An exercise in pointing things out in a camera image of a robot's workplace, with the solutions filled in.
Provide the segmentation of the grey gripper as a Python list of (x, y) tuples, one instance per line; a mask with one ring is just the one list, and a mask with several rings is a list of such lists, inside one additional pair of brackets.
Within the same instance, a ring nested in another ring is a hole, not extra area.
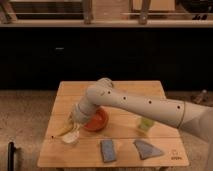
[(86, 124), (89, 119), (90, 117), (81, 112), (78, 105), (75, 104), (72, 109), (72, 116), (69, 116), (67, 120), (63, 123), (62, 130), (70, 131), (73, 128), (74, 121), (76, 122), (76, 131), (78, 132), (82, 128), (82, 125)]

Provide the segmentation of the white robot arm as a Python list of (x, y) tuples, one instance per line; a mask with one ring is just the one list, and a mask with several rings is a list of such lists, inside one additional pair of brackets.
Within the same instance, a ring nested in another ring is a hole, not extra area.
[(122, 109), (206, 141), (209, 152), (204, 171), (213, 171), (213, 107), (131, 94), (116, 89), (111, 79), (101, 78), (86, 88), (59, 135), (73, 132), (88, 123), (100, 106)]

